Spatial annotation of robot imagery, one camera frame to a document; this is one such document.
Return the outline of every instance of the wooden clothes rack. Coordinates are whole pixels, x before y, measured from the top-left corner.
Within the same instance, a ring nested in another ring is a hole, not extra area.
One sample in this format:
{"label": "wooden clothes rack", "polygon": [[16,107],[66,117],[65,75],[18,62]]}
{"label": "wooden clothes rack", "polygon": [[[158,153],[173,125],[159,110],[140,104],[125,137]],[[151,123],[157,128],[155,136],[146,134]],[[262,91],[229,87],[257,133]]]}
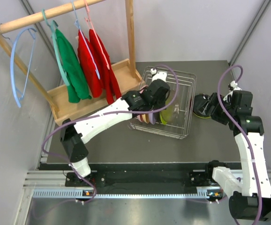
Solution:
{"label": "wooden clothes rack", "polygon": [[[87,0],[88,5],[93,5],[105,0]],[[84,0],[74,1],[75,9],[85,7]],[[112,69],[117,78],[120,90],[123,93],[136,89],[142,77],[136,70],[136,55],[135,55],[135,33],[134,33],[134,16],[133,16],[133,0],[125,0],[127,33],[128,33],[128,48],[129,59],[112,65]],[[45,10],[47,19],[72,12],[73,6],[70,3]],[[10,56],[12,47],[2,37],[2,34],[14,31],[29,25],[43,21],[42,12],[35,13],[29,16],[22,17],[17,20],[6,22],[0,25],[0,46]],[[27,75],[27,66],[23,63],[20,57],[15,55],[15,64]],[[77,104],[69,103],[68,91],[65,85],[59,86],[52,90],[46,91],[41,83],[35,78],[32,72],[29,72],[28,79],[36,86],[44,98],[48,101],[53,113],[55,122],[61,125],[66,119],[75,120],[81,116],[89,114],[103,106],[107,105],[105,93],[98,98],[91,100],[81,100]]]}

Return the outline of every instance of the green garment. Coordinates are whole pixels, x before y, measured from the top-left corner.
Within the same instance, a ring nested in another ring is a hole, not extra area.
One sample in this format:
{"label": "green garment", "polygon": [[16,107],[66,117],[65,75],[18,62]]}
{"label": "green garment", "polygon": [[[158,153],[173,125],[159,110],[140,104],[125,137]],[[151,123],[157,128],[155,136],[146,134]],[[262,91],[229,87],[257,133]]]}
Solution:
{"label": "green garment", "polygon": [[69,102],[78,103],[80,99],[91,99],[88,83],[72,45],[58,29],[55,30],[55,34],[62,67],[67,72],[70,83],[67,86]]}

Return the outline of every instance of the table top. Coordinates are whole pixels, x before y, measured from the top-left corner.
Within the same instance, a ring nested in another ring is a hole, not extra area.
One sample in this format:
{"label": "table top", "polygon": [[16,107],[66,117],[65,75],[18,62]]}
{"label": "table top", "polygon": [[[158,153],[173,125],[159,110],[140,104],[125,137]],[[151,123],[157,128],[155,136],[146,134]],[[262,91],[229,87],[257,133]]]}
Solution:
{"label": "table top", "polygon": [[[218,80],[229,67],[226,60],[221,61],[180,61],[180,62],[138,62],[140,74],[146,66],[165,64],[174,70],[196,74],[196,94],[212,94],[217,91]],[[228,93],[232,75],[222,82],[222,94]],[[126,162],[239,162],[240,154],[233,133],[211,119],[192,116],[189,136],[178,140],[171,137],[133,130],[129,121],[117,124],[95,136],[86,147],[90,163]],[[56,134],[50,152],[65,155]],[[47,163],[62,163],[59,158],[48,157]]]}

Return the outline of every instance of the gray wall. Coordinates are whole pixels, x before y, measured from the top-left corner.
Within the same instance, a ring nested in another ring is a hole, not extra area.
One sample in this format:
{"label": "gray wall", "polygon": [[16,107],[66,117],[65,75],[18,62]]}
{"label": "gray wall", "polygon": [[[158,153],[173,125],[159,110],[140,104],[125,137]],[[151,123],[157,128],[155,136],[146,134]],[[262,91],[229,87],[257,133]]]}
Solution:
{"label": "gray wall", "polygon": [[254,94],[254,115],[263,119],[264,152],[271,167],[271,5],[236,63],[244,67],[241,86]]}
{"label": "gray wall", "polygon": [[[40,12],[70,0],[29,0]],[[136,61],[230,60],[261,0],[134,0]],[[85,9],[77,11],[86,36]],[[95,30],[112,62],[128,58],[124,0],[90,6]],[[77,47],[74,13],[55,18]],[[47,34],[50,31],[42,22]]]}
{"label": "gray wall", "polygon": [[[0,23],[26,16],[17,0],[0,1]],[[18,31],[6,34],[14,39]],[[28,33],[21,36],[17,53],[28,62],[31,50]],[[57,85],[59,73],[41,38],[37,36],[33,64],[34,75],[49,90]],[[25,76],[15,70],[18,86],[23,88]],[[29,82],[19,109],[12,95],[9,57],[0,48],[0,225],[12,223],[18,209],[26,172],[35,169],[40,144],[50,116],[46,100]]]}

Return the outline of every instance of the metal wire rack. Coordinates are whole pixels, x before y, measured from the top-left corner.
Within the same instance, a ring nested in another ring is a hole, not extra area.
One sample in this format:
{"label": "metal wire rack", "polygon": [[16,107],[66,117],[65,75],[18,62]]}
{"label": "metal wire rack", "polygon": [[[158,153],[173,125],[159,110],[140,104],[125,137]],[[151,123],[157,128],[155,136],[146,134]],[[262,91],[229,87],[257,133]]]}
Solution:
{"label": "metal wire rack", "polygon": [[[153,67],[146,67],[143,79],[140,84],[140,89],[149,85],[152,81],[152,74],[150,70]],[[167,83],[171,90],[176,90],[176,80],[173,74],[168,69],[157,68],[157,70],[167,72]],[[140,122],[134,118],[130,125],[133,129],[142,130],[149,133],[164,135],[168,137],[183,139],[189,135],[190,124],[192,119],[193,101],[196,88],[196,75],[174,70],[178,77],[179,90],[177,93],[176,105],[178,106],[178,114],[174,120],[163,125],[160,122],[152,125],[150,123]]]}

